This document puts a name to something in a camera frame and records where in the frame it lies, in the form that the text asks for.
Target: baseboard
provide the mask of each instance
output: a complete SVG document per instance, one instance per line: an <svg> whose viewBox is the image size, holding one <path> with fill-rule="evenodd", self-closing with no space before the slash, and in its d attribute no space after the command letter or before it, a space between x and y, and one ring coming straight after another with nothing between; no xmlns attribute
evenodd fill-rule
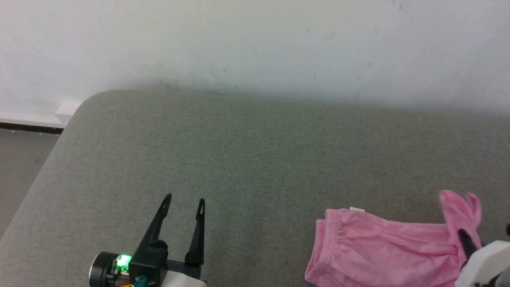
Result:
<svg viewBox="0 0 510 287"><path fill-rule="evenodd" d="M0 129L36 132L36 133L50 133L50 134L61 134L64 131L63 128L51 128L33 125L20 125L12 123L0 123Z"/></svg>
<svg viewBox="0 0 510 287"><path fill-rule="evenodd" d="M0 112L0 123L63 129L82 102L61 103L55 115L32 116Z"/></svg>
<svg viewBox="0 0 510 287"><path fill-rule="evenodd" d="M0 113L0 123L50 128L65 127L57 116L29 116Z"/></svg>

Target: gray fabric cushion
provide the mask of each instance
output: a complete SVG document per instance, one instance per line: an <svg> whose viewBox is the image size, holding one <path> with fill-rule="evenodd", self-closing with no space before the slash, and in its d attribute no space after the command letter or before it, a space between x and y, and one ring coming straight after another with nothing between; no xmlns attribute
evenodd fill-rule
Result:
<svg viewBox="0 0 510 287"><path fill-rule="evenodd" d="M442 223L438 191L482 201L506 239L508 118L209 95L87 100L0 243L2 286L87 286L100 251L132 253L166 193L161 238L184 259L200 197L210 286L305 286L315 220L355 206Z"/></svg>

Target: wall stain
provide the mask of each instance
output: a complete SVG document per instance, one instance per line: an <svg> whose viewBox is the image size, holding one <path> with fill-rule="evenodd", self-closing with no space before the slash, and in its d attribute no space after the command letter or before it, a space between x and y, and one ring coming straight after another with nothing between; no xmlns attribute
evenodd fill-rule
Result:
<svg viewBox="0 0 510 287"><path fill-rule="evenodd" d="M191 79L193 80L193 83L196 83L196 77L192 74L192 73L188 73L188 75L191 77Z"/></svg>
<svg viewBox="0 0 510 287"><path fill-rule="evenodd" d="M363 76L365 75L365 73L368 72L368 70L370 70L373 67L374 67L374 63L372 63L372 62L369 62L367 65L365 65L363 67L363 69L361 70L360 76L356 79L356 85L358 85L360 83L360 81L363 78Z"/></svg>
<svg viewBox="0 0 510 287"><path fill-rule="evenodd" d="M331 33L329 33L326 37L322 38L324 41L326 42L330 42L331 40L333 40L335 37L337 36L337 32L336 31L333 31Z"/></svg>
<svg viewBox="0 0 510 287"><path fill-rule="evenodd" d="M157 82L157 86L159 87L159 89L162 89L164 91L179 91L180 90L178 80L173 80L171 83L169 83L167 81L159 80Z"/></svg>
<svg viewBox="0 0 510 287"><path fill-rule="evenodd" d="M216 73L214 72L213 65L211 64L210 66L211 66L211 74L213 75L214 79L216 80L216 82L218 84L221 84L220 80L218 80L218 77L216 76Z"/></svg>

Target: white wall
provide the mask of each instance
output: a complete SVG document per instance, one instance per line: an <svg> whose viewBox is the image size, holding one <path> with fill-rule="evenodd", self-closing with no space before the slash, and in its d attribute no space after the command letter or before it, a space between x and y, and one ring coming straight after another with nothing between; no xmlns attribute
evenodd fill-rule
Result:
<svg viewBox="0 0 510 287"><path fill-rule="evenodd" d="M0 0L0 119L117 88L510 113L510 2Z"/></svg>

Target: floor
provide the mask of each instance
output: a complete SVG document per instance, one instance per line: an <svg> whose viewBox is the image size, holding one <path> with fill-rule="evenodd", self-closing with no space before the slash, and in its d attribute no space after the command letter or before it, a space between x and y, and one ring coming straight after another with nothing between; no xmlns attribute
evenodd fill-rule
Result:
<svg viewBox="0 0 510 287"><path fill-rule="evenodd" d="M0 129L0 238L59 135Z"/></svg>

